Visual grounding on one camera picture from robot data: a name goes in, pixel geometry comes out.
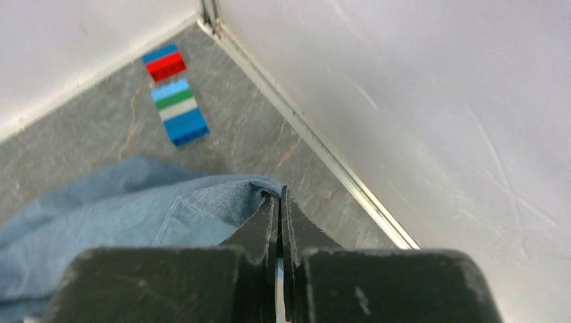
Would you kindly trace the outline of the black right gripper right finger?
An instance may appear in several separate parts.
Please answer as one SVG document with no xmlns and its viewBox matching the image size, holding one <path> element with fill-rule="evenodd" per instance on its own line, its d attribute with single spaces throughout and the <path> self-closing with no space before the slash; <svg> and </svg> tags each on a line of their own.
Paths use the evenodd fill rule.
<svg viewBox="0 0 571 323">
<path fill-rule="evenodd" d="M 449 249 L 342 248 L 284 188 L 280 198 L 289 322 L 500 322 L 488 283 Z"/>
</svg>

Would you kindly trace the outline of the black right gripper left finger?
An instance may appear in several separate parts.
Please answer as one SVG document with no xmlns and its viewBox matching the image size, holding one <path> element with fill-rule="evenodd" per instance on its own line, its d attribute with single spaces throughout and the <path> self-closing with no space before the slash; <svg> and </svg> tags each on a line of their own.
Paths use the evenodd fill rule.
<svg viewBox="0 0 571 323">
<path fill-rule="evenodd" d="M 274 322 L 279 199 L 219 246 L 96 248 L 68 266 L 44 322 Z"/>
</svg>

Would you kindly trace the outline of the blue fabric pillowcase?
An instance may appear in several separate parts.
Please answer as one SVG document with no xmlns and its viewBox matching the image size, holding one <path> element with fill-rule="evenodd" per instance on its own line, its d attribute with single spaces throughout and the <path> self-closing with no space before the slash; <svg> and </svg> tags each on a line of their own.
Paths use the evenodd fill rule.
<svg viewBox="0 0 571 323">
<path fill-rule="evenodd" d="M 1 228 L 1 321 L 43 315 L 86 249 L 214 246 L 255 213 L 264 193 L 282 189 L 265 176 L 131 157 L 46 193 Z"/>
</svg>

